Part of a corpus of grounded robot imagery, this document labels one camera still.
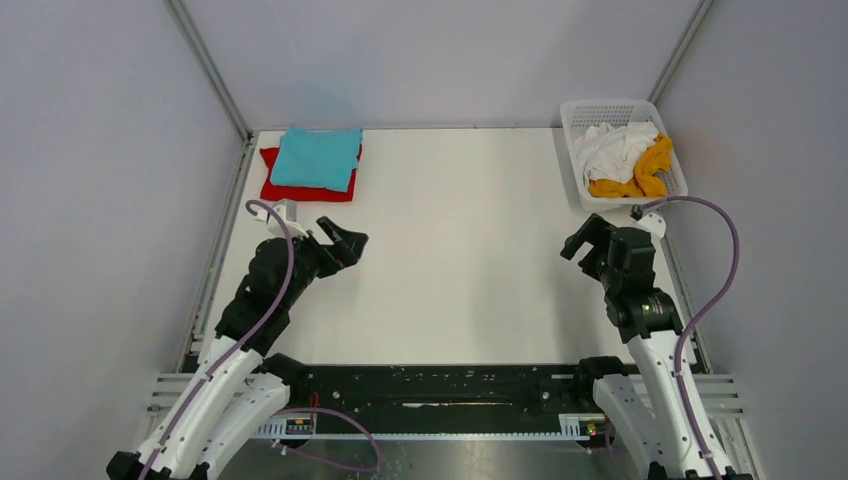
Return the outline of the white t-shirt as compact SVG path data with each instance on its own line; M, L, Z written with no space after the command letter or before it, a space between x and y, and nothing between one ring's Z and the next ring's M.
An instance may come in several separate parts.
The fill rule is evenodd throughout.
M588 127L573 141L586 186L598 180L630 181L637 161L656 143L659 134L651 121L628 122L621 127L602 122Z

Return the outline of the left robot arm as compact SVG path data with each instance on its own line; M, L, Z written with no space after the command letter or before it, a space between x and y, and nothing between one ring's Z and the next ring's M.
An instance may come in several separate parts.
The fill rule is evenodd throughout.
M274 413L307 404L303 364L270 349L306 288L356 265L369 240L328 217L317 224L329 243L286 223L257 245L187 387L135 451L112 457L109 478L216 479Z

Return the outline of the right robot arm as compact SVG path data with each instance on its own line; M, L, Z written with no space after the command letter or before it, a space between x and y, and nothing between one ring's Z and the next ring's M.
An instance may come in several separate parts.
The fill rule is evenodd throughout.
M648 399L616 357L581 360L570 390L583 410L602 410L642 479L741 479L712 428L681 341L672 297L656 287L649 231L616 226L593 213L560 252L603 289L607 317L638 368Z

